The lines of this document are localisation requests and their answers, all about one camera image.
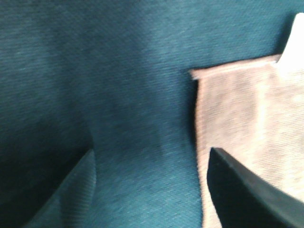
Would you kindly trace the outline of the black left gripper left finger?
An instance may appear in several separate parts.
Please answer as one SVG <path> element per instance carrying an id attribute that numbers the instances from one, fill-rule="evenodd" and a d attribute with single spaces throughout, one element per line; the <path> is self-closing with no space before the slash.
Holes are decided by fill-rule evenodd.
<path id="1" fill-rule="evenodd" d="M 95 153 L 89 150 L 25 228 L 81 228 L 96 186 Z"/>

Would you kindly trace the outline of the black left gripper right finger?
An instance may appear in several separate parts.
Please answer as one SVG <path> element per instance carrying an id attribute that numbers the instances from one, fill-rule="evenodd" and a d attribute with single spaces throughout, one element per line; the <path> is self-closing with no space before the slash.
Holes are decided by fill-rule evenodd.
<path id="1" fill-rule="evenodd" d="M 267 183 L 221 148 L 211 148 L 207 185 L 224 228 L 302 228 L 303 202 Z"/>

